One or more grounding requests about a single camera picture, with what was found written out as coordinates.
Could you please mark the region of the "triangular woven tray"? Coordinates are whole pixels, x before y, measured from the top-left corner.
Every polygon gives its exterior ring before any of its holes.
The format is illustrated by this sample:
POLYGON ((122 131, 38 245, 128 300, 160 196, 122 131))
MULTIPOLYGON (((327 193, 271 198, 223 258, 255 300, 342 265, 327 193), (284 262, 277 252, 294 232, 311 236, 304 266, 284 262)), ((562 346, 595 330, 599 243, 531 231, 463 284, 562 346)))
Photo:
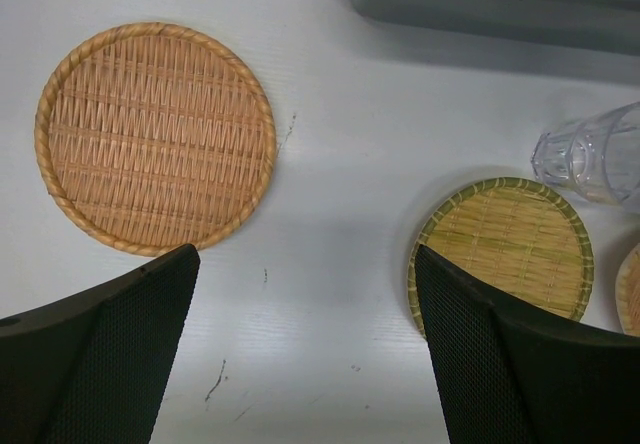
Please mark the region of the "triangular woven tray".
POLYGON ((639 245, 626 256, 617 273, 615 299, 618 318, 626 335, 640 336, 639 245))

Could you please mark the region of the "clear plastic cup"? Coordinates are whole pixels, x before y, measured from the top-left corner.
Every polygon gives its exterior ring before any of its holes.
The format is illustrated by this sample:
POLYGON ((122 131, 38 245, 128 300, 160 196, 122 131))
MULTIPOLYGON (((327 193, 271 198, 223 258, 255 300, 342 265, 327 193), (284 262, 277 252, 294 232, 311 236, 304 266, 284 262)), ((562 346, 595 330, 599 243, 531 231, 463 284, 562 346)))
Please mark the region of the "clear plastic cup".
POLYGON ((639 104, 566 122, 541 135, 531 165, 544 185, 639 212, 639 104))

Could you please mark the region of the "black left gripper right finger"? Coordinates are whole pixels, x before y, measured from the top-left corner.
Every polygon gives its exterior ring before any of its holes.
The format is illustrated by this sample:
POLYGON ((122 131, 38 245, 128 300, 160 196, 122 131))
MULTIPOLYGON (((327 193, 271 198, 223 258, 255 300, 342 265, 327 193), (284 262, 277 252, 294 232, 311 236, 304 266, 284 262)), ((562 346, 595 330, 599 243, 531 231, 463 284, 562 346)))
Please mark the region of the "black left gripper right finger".
POLYGON ((426 246, 414 264, 450 442, 638 442, 638 338, 542 310, 426 246))

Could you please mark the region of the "round green-rimmed bamboo tray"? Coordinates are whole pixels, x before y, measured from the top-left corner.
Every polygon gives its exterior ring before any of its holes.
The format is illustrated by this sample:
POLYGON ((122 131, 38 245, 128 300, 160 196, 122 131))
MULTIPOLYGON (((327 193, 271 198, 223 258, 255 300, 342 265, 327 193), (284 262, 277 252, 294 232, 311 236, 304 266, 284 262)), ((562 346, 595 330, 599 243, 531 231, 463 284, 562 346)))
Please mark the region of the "round green-rimmed bamboo tray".
POLYGON ((594 282, 586 227, 556 191, 524 178, 475 182, 431 214, 413 246, 558 316, 580 321, 594 282))

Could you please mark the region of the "grey plastic bin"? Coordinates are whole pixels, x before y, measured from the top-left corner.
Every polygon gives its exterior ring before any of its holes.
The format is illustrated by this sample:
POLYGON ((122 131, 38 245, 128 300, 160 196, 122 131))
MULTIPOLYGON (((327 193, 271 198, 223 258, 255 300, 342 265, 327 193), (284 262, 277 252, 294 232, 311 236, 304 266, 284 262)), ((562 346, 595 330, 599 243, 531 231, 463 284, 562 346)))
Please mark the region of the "grey plastic bin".
POLYGON ((382 22, 636 55, 639 0, 350 0, 382 22))

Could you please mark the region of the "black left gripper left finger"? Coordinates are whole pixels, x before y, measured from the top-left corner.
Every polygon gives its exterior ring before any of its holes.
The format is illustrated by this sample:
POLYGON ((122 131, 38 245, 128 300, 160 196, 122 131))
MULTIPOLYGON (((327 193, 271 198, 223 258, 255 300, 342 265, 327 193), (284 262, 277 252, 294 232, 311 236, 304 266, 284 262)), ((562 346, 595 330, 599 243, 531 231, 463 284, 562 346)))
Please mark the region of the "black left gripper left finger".
POLYGON ((183 245, 2 319, 2 442, 149 442, 199 266, 183 245))

